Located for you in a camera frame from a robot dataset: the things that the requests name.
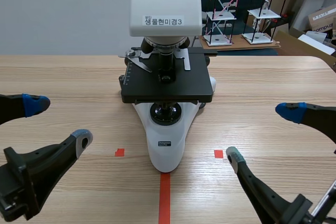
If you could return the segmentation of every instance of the blue gripper tip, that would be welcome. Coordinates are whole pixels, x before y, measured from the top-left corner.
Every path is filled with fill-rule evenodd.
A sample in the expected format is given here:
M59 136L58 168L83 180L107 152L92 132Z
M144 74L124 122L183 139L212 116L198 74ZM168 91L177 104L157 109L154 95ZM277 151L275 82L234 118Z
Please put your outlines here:
M281 103L276 108L275 111L284 119L291 121L293 123L301 123L304 114L307 110L307 105L305 102L297 103L297 106L290 107L287 103Z
M22 94L22 100L25 107L26 118L40 114L46 111L50 106L50 100L44 96L34 99L29 94Z

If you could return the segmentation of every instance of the white wall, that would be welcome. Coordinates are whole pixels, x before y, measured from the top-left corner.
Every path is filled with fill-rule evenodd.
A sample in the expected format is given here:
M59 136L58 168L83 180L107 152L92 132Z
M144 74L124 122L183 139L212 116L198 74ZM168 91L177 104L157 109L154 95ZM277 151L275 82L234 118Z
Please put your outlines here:
M129 0L0 0L0 55L114 55L129 36Z

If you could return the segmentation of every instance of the red tape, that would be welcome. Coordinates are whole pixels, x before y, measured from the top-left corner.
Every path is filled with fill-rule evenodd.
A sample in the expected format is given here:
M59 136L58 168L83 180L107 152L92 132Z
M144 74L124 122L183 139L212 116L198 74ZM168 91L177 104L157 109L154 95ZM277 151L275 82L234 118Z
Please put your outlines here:
M222 150L215 150L215 158L224 158Z
M170 224L170 173L160 178L159 224Z
M114 153L115 157L124 157L125 156L125 149L118 149L115 153Z

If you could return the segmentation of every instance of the wooden table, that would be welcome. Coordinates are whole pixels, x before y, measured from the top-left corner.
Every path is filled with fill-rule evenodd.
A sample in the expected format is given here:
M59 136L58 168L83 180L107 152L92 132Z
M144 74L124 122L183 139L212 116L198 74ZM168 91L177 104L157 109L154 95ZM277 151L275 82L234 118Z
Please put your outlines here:
M336 178L336 146L314 129L285 121L275 106L335 106L335 73L313 57L251 56L212 58L209 71L217 90L171 173L171 223L260 223L229 162L214 158L214 150L232 145L282 197L293 201L302 193L316 204ZM1 150L30 152L80 128L94 135L30 224L158 223L160 173L138 115L121 101L124 72L123 60L113 56L0 57L0 93L51 99L45 113L0 126ZM125 148L125 157L114 157L117 148Z

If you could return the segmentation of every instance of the microscope stage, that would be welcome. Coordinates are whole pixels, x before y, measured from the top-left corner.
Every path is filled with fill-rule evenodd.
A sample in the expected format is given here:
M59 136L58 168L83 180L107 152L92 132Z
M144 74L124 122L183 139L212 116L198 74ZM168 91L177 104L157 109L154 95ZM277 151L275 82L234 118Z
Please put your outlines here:
M191 70L184 70L184 60L175 59L176 81L159 81L159 55L141 59L149 73L130 62L121 89L124 103L201 102L212 101L213 89L204 54L189 54Z

